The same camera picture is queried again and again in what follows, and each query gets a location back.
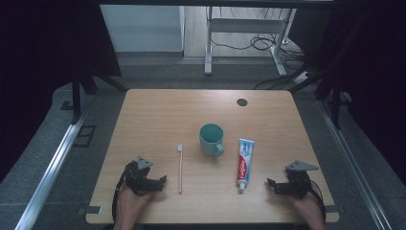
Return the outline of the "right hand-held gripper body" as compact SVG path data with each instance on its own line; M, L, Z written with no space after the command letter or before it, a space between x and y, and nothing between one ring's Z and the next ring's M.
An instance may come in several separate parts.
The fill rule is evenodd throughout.
M307 172L316 170L318 170L317 166L295 160L285 167L288 181L277 183L277 187L285 188L287 196L302 198L311 189L311 181Z

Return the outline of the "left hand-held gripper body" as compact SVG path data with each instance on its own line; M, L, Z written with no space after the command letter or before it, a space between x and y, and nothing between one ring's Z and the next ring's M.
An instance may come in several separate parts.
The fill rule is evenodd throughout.
M124 168L124 182L137 196L150 192L151 187L161 184L159 179L148 179L153 163L142 156L128 163Z

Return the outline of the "pink toothbrush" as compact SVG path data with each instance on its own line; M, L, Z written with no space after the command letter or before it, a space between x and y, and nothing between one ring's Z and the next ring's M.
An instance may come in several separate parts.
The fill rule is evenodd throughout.
M182 194L182 167L183 167L183 145L177 146L177 151L179 153L179 167L178 167L178 193Z

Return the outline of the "white blue red toothpaste tube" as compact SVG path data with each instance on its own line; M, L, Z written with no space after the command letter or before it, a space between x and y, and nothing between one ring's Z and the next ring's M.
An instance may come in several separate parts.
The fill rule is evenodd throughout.
M254 145L252 140L239 139L237 186L240 194L245 191L249 182Z

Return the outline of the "teal cup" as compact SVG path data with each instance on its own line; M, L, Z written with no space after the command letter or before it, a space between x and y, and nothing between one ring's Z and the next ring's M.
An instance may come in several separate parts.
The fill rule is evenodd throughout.
M202 151L212 157L219 157L224 153L222 141L223 129L217 124L206 124L199 130L200 147Z

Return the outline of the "person's left hand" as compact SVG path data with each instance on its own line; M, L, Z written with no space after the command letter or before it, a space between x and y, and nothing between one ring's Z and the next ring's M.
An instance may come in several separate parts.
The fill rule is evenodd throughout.
M117 222L135 222L144 212L154 193L138 196L124 183L119 189L116 206Z

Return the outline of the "person's right hand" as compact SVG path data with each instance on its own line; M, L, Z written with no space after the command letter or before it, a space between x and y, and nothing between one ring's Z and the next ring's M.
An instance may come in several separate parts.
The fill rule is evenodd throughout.
M303 220L322 219L318 200L311 192L307 192L302 198L289 195L287 199Z

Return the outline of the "black metal stand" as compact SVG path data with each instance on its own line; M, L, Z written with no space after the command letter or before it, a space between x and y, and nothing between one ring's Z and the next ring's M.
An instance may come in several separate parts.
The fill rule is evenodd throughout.
M332 94L330 120L337 129L340 129L339 109L341 105L341 81L337 75L328 72L319 72L289 88L288 91L290 93L296 93L316 81L320 83L314 91L314 96L318 100L324 100L329 94Z
M99 79L107 84L115 87L116 89L126 92L127 87L121 83L113 80L109 76L99 76ZM92 77L84 76L76 72L72 77L72 103L73 103L73 119L72 124L76 124L79 121L81 115L81 100L80 100L80 88L83 87L87 94L94 95L97 93L98 87Z

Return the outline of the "white power strip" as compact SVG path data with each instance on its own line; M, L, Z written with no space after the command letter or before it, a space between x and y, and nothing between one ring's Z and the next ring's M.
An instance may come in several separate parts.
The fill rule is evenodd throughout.
M295 82L296 84L300 84L300 83L302 83L303 81L307 80L310 76L311 76L311 74L310 74L309 72L304 71L304 72L301 73L301 75L299 75L299 76L294 80L294 82Z

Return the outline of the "dark curtain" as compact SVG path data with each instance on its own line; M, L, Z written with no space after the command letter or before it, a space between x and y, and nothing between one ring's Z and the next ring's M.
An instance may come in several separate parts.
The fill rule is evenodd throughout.
M0 0L0 182L74 78L119 76L102 9L94 0Z
M406 0L367 0L339 67L350 114L406 185Z

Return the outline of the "white panel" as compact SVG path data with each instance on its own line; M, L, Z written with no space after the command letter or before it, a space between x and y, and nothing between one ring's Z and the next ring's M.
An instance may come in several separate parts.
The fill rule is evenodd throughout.
M113 47L119 53L183 52L183 6L100 5Z

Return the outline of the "aluminium rail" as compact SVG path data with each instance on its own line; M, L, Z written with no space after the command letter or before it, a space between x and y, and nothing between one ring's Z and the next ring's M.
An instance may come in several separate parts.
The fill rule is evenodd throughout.
M79 114L75 122L68 126L64 136L59 143L53 158L51 159L45 173L41 177L34 194L32 195L28 205L23 212L20 220L16 224L14 230L32 230L34 224L51 192L61 167L72 148L79 130L87 116L88 108L84 108Z
M393 230L392 225L387 219L387 216L378 201L378 198L372 191L365 175L362 173L358 163L356 162L352 151L340 129L330 119L330 112L324 102L318 101L317 104L322 110L324 120L327 123L334 141L337 143L338 149L350 171L354 183L362 196L378 230Z

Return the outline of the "white metal desk frame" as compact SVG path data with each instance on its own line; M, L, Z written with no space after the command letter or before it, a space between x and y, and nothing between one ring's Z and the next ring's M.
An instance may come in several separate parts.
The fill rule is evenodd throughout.
M207 42L205 47L204 73L212 74L212 34L237 33L237 34L271 34L276 36L276 44L269 51L281 77L286 76L286 71L280 59L282 43L286 39L293 9L287 9L283 19L236 19L213 18L213 8L208 7L207 15Z

